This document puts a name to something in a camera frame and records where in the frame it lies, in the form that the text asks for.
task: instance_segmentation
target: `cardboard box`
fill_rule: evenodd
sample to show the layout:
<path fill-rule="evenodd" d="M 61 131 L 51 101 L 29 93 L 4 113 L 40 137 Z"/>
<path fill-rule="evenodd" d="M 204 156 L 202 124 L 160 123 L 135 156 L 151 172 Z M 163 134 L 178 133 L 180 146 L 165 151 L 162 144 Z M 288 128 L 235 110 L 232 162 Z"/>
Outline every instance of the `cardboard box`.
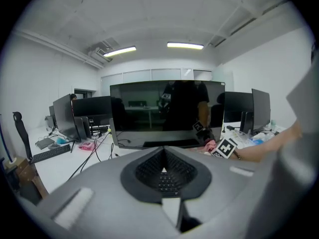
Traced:
<path fill-rule="evenodd" d="M 35 184 L 35 186 L 37 187 L 38 191 L 40 192 L 40 195 L 42 196 L 42 198 L 45 198 L 49 195 L 49 193 L 47 192 L 45 186 L 43 185 L 41 179 L 39 176 L 35 176 L 32 179 L 32 182 Z"/>
<path fill-rule="evenodd" d="M 36 176 L 35 172 L 33 171 L 32 167 L 28 165 L 25 167 L 21 173 L 18 174 L 20 179 L 20 184 L 24 185 L 27 182 L 32 181 L 32 179 Z"/>
<path fill-rule="evenodd" d="M 18 156 L 18 157 L 16 157 L 15 163 L 10 164 L 10 161 L 8 160 L 4 165 L 6 168 L 11 168 L 15 165 L 18 166 L 18 168 L 16 169 L 15 172 L 17 175 L 19 175 L 23 171 L 23 169 L 25 169 L 26 166 L 29 165 L 29 162 L 26 158 Z"/>

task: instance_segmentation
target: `white desk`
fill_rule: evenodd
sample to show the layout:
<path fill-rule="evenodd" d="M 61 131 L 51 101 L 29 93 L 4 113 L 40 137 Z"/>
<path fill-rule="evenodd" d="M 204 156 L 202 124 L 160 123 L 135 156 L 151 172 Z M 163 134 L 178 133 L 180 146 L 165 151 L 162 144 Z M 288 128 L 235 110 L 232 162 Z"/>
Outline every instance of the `white desk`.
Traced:
<path fill-rule="evenodd" d="M 38 141 L 39 137 L 44 137 L 45 135 L 48 135 L 48 134 L 49 132 L 46 131 L 45 127 L 36 128 L 28 132 L 32 155 L 36 155 L 49 150 L 48 148 L 44 148 L 40 150 L 38 147 L 35 146 L 35 143 Z M 103 136 L 99 138 L 98 140 L 102 141 L 105 135 L 106 134 L 103 134 Z M 112 143 L 113 143 L 112 136 L 108 135 L 107 138 L 103 141 L 103 143 L 98 147 L 97 153 L 101 161 L 107 160 L 109 158 L 111 154 Z M 81 150 L 79 149 L 78 146 L 79 146 L 79 143 L 75 143 L 75 145 L 73 146 L 72 153 L 69 151 L 67 153 L 64 153 L 56 157 L 52 157 L 47 160 L 34 164 L 41 178 L 41 181 L 43 182 L 48 193 L 51 193 L 56 188 L 58 188 L 63 183 L 65 183 L 69 179 L 69 177 L 73 174 L 73 172 L 90 155 L 91 153 L 90 151 Z M 114 145 L 112 156 L 113 158 L 115 158 L 116 156 L 114 155 L 114 153 L 118 154 L 119 156 L 122 156 L 134 151 L 137 151 L 137 150 L 119 149 L 117 146 Z M 96 154 L 95 153 L 92 154 L 91 158 L 88 160 L 83 170 L 85 170 L 86 168 L 98 162 L 99 160 Z"/>
<path fill-rule="evenodd" d="M 147 107 L 125 107 L 127 111 L 139 111 L 139 112 L 149 112 L 150 128 L 152 128 L 152 111 L 158 111 L 157 106 L 147 106 Z"/>
<path fill-rule="evenodd" d="M 240 127 L 240 121 L 239 122 L 224 123 L 225 133 L 221 134 L 221 137 L 220 137 L 221 139 L 224 137 L 232 138 L 238 144 L 238 146 L 237 146 L 238 149 L 242 149 L 242 148 L 249 147 L 249 146 L 253 145 L 249 141 L 247 141 L 245 137 L 243 137 L 242 139 L 238 139 L 238 136 L 233 131 L 230 131 L 226 128 L 228 125 L 230 125 L 232 127 L 237 127 L 236 130 L 238 131 L 239 127 Z M 282 132 L 285 129 L 286 128 L 284 128 L 282 126 L 275 127 L 275 131 L 277 131 L 277 132 Z"/>

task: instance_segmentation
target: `computer monitor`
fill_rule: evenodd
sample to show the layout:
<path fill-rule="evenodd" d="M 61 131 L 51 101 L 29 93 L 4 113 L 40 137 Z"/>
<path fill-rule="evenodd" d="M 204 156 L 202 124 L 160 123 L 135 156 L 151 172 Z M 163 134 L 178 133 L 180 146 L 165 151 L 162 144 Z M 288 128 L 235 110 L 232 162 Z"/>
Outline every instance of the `computer monitor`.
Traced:
<path fill-rule="evenodd" d="M 49 106 L 50 116 L 54 116 L 54 106 Z"/>
<path fill-rule="evenodd" d="M 84 98 L 72 101 L 75 117 L 88 117 L 91 125 L 109 125 L 111 97 Z"/>
<path fill-rule="evenodd" d="M 224 122 L 241 121 L 242 112 L 250 112 L 253 108 L 253 95 L 244 92 L 225 92 Z"/>
<path fill-rule="evenodd" d="M 254 105 L 253 133 L 258 133 L 270 122 L 270 96 L 269 93 L 252 89 Z"/>
<path fill-rule="evenodd" d="M 56 120 L 55 120 L 55 115 L 54 115 L 54 107 L 53 106 L 49 106 L 49 111 L 50 111 L 50 116 L 52 117 L 53 119 L 53 126 L 55 128 L 57 128 L 57 124 L 56 124 Z"/>
<path fill-rule="evenodd" d="M 70 141 L 81 142 L 78 129 L 74 122 L 70 94 L 54 101 L 53 106 L 59 133 L 68 137 Z"/>
<path fill-rule="evenodd" d="M 225 84 L 212 81 L 150 81 L 111 85 L 115 134 L 120 148 L 203 144 L 194 124 L 205 123 L 220 139 Z M 130 106 L 132 102 L 147 106 Z"/>
<path fill-rule="evenodd" d="M 253 130 L 254 112 L 242 112 L 239 131 L 251 133 Z"/>

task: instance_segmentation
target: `fluorescent light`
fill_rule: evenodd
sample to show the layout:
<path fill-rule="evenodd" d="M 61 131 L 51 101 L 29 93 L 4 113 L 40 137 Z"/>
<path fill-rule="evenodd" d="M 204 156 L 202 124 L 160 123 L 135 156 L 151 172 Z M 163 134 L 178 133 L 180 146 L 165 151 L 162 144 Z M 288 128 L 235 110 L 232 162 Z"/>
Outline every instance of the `fluorescent light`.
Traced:
<path fill-rule="evenodd" d="M 111 56 L 114 56 L 117 54 L 129 52 L 129 51 L 134 51 L 134 50 L 136 50 L 136 47 L 132 46 L 132 47 L 128 47 L 128 48 L 124 48 L 124 49 L 120 49 L 120 50 L 111 51 L 109 53 L 105 53 L 103 56 L 104 57 L 111 57 Z"/>
<path fill-rule="evenodd" d="M 196 50 L 201 50 L 204 48 L 204 45 L 192 44 L 192 43 L 182 43 L 182 42 L 168 42 L 167 46 L 173 47 L 173 48 L 188 48 L 188 49 L 196 49 Z"/>

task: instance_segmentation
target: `black office chair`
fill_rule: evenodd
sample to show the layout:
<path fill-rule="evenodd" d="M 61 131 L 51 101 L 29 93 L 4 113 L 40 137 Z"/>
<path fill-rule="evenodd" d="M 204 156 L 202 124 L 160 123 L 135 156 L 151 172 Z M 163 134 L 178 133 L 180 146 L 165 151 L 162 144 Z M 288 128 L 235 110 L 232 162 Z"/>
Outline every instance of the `black office chair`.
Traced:
<path fill-rule="evenodd" d="M 26 152 L 26 157 L 31 160 L 32 159 L 32 153 L 31 153 L 31 148 L 30 148 L 30 143 L 29 143 L 29 135 L 25 130 L 22 115 L 19 112 L 13 112 L 13 119 L 15 123 L 16 130 L 18 131 L 25 147 L 25 152 Z"/>

